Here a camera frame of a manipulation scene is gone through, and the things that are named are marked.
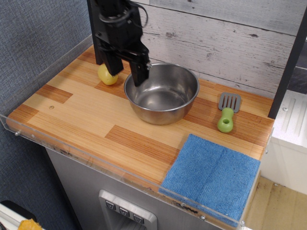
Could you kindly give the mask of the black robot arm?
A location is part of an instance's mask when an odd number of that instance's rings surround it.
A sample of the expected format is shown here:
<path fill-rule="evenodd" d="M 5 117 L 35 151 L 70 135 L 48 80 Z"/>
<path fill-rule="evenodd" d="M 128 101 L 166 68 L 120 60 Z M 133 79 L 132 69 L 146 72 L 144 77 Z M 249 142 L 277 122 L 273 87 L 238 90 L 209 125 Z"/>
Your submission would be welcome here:
<path fill-rule="evenodd" d="M 139 8 L 130 0 L 96 0 L 98 12 L 94 15 L 97 51 L 114 76 L 123 70 L 122 60 L 129 62 L 136 87 L 149 77 L 149 50 L 141 42 L 143 26 Z"/>

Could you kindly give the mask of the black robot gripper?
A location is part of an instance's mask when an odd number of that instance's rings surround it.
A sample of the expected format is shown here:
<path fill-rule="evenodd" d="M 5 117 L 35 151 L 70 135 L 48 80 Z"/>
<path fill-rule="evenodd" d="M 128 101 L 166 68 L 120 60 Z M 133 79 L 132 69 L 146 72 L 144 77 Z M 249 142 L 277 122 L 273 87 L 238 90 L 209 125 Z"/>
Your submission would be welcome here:
<path fill-rule="evenodd" d="M 121 14 L 106 17 L 99 13 L 96 37 L 98 48 L 108 72 L 115 76 L 130 63 L 134 85 L 140 86 L 149 78 L 149 50 L 141 42 L 142 23 L 138 9 L 125 9 Z"/>

